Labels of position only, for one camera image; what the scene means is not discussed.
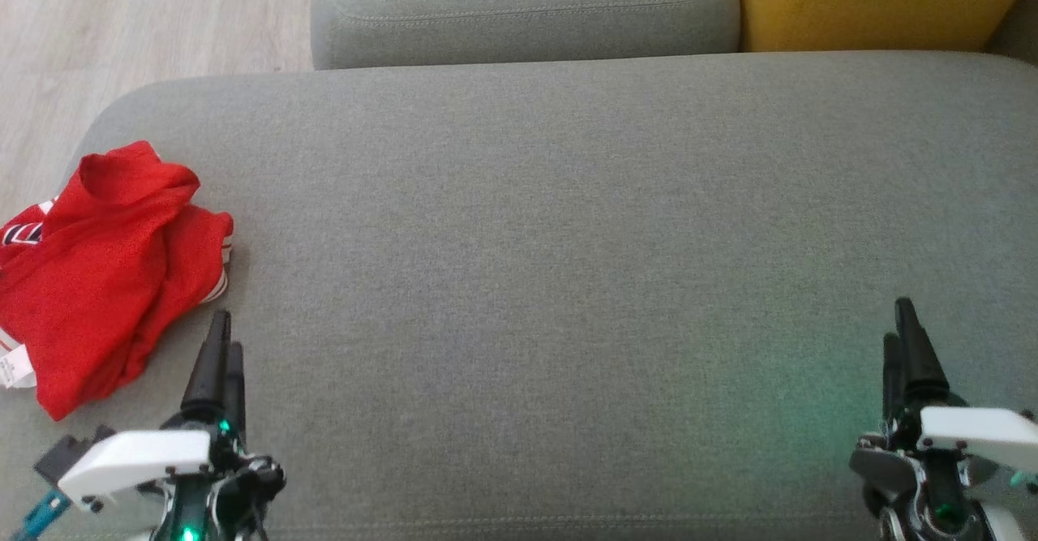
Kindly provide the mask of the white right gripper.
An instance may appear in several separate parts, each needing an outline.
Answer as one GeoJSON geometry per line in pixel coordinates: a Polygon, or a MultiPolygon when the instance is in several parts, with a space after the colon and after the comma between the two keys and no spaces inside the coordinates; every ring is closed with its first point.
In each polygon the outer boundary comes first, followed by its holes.
{"type": "Polygon", "coordinates": [[[1038,422],[1004,408],[946,403],[950,386],[910,298],[894,301],[883,337],[882,430],[866,433],[850,468],[893,501],[935,492],[956,501],[1001,468],[1038,472],[1038,422]]]}

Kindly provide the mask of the large grey fabric ottoman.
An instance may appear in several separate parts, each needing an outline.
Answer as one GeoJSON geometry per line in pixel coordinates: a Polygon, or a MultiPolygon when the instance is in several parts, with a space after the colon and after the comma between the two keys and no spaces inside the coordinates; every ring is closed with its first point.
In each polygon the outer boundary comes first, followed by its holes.
{"type": "Polygon", "coordinates": [[[819,52],[148,85],[236,220],[271,541],[876,541],[847,462],[912,298],[1038,413],[1038,67],[819,52]]]}

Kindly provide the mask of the grey sofa seat cushion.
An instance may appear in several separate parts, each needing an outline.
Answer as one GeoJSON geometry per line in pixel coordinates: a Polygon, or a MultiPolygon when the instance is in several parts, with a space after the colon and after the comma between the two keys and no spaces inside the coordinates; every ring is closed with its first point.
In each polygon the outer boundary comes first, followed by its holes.
{"type": "Polygon", "coordinates": [[[311,0],[316,69],[733,53],[740,0],[311,0]]]}

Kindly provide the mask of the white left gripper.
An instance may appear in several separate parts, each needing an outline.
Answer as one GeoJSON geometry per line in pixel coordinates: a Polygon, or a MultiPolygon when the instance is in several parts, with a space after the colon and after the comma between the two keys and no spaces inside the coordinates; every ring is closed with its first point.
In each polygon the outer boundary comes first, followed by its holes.
{"type": "Polygon", "coordinates": [[[231,314],[214,312],[182,413],[97,442],[59,479],[71,507],[101,511],[106,497],[138,492],[167,511],[264,511],[285,489],[281,463],[246,449],[243,346],[230,337],[231,314]]]}

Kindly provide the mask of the red striped-trim jersey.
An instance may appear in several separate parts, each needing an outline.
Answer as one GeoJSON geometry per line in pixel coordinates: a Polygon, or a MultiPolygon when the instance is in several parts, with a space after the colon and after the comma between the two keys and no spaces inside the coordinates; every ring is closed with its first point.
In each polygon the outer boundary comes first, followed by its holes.
{"type": "Polygon", "coordinates": [[[167,228],[198,186],[148,142],[86,154],[40,239],[0,266],[0,329],[25,346],[51,420],[135,378],[127,360],[166,283],[167,228]]]}

